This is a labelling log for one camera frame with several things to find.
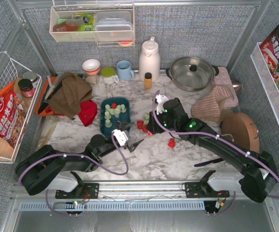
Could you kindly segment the green coffee capsule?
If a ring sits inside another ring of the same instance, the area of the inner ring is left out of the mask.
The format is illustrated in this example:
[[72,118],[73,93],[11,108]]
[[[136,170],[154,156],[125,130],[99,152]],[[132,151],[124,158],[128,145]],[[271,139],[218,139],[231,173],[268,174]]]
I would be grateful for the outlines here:
[[109,119],[105,120],[105,127],[110,128],[112,126],[112,122]]
[[121,113],[126,112],[126,106],[124,104],[121,104],[120,106],[121,106],[121,108],[120,108]]
[[110,111],[111,106],[110,106],[109,104],[106,104],[106,105],[105,105],[105,109],[106,109],[106,111]]

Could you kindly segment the teal storage basket tray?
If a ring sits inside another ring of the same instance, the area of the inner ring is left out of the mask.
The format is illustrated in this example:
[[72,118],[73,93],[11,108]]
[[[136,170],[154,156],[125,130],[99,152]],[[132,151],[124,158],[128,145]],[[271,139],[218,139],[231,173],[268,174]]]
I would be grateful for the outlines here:
[[[110,128],[105,126],[105,112],[106,112],[106,105],[109,105],[112,107],[112,104],[115,103],[117,105],[124,105],[126,108],[126,111],[124,113],[120,113],[119,117],[117,118],[115,115],[111,115],[110,121],[112,123],[112,126]],[[100,105],[100,123],[99,123],[99,130],[100,132],[106,137],[111,137],[111,132],[114,129],[117,129],[117,121],[120,121],[121,123],[130,123],[131,122],[131,115],[130,115],[130,104],[128,99],[124,97],[112,97],[107,98],[103,100],[103,102]]]

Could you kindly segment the pink striped towel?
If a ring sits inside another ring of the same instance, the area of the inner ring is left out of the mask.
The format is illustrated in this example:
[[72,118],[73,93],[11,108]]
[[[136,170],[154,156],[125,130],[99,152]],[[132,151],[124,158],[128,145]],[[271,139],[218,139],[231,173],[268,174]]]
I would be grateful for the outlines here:
[[229,88],[216,86],[207,96],[192,106],[191,115],[205,121],[220,122],[226,100],[233,98]]

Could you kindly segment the red cloth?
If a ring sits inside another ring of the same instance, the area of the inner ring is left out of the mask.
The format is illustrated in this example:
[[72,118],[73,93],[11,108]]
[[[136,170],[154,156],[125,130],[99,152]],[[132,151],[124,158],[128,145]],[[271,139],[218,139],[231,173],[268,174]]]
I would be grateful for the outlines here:
[[80,103],[81,111],[78,114],[79,119],[85,127],[91,125],[97,115],[97,104],[92,100]]

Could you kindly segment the brown cloth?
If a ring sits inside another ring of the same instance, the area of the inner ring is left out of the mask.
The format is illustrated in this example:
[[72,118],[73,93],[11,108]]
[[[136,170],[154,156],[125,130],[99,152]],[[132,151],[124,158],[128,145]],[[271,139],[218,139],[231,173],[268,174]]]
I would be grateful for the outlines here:
[[80,103],[92,99],[92,87],[78,75],[65,72],[62,87],[48,101],[51,110],[69,119],[80,113]]

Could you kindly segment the right arm mounting base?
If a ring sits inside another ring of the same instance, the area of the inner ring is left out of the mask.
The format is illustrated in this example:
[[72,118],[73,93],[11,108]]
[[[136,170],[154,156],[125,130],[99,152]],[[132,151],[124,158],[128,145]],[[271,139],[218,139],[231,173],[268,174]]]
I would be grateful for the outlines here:
[[182,189],[185,191],[187,198],[227,198],[230,196],[229,191],[215,191],[207,183],[185,182],[182,184]]

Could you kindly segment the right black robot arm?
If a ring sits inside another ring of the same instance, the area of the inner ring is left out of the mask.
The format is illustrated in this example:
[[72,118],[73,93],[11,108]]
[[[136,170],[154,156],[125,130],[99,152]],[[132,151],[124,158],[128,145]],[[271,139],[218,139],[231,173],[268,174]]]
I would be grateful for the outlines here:
[[147,130],[152,134],[168,132],[203,147],[231,164],[241,174],[238,188],[251,200],[262,203],[269,196],[279,175],[271,154],[249,151],[221,137],[207,123],[189,117],[178,98],[168,99],[156,92]]

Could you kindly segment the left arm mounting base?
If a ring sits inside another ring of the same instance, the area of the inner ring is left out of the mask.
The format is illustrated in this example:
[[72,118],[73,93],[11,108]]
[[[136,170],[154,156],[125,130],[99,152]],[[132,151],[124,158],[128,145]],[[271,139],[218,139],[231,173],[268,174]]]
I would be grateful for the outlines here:
[[97,199],[99,191],[99,183],[83,183],[78,185],[71,192],[57,190],[56,199]]

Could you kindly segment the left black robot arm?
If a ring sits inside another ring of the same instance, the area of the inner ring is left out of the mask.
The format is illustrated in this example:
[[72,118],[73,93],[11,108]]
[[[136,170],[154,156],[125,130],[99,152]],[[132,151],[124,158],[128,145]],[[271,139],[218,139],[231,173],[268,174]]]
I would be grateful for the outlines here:
[[63,153],[51,145],[42,146],[17,165],[18,182],[31,196],[44,190],[54,190],[57,199],[95,198],[97,194],[77,172],[87,173],[102,167],[102,157],[117,148],[133,152],[140,141],[134,142],[130,138],[126,130],[129,126],[128,123],[119,124],[114,138],[94,135],[81,153]]

